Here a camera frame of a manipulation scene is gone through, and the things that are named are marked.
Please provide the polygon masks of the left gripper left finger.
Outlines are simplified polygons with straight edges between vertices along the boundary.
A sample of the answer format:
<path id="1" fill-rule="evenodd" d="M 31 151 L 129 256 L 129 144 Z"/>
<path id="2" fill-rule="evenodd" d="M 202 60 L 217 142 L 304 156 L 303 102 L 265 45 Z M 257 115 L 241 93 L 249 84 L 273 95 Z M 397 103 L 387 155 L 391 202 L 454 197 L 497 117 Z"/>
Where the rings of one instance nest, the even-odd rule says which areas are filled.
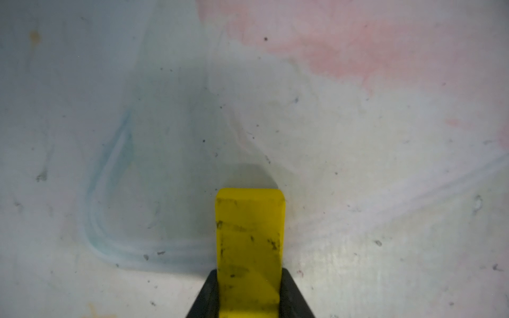
<path id="1" fill-rule="evenodd" d="M 220 290 L 217 270 L 212 270 L 192 304 L 186 318 L 218 318 Z"/>

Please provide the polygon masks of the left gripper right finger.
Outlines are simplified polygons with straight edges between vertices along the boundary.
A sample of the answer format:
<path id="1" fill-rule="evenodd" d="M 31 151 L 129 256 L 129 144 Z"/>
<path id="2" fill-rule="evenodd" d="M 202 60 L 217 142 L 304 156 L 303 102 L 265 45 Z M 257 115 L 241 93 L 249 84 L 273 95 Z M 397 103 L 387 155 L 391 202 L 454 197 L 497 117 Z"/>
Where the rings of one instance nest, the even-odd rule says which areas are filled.
<path id="1" fill-rule="evenodd" d="M 282 269 L 279 318 L 315 318 L 289 271 Z"/>

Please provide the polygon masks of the yellow block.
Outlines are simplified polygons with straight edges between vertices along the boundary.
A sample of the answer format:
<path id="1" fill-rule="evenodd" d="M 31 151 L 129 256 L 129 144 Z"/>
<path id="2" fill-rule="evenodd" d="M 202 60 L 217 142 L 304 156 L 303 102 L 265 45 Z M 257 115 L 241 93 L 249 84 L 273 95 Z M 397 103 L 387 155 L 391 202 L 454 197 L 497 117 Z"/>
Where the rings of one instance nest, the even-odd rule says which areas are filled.
<path id="1" fill-rule="evenodd" d="M 286 200 L 279 189 L 216 196 L 220 317 L 278 317 Z"/>

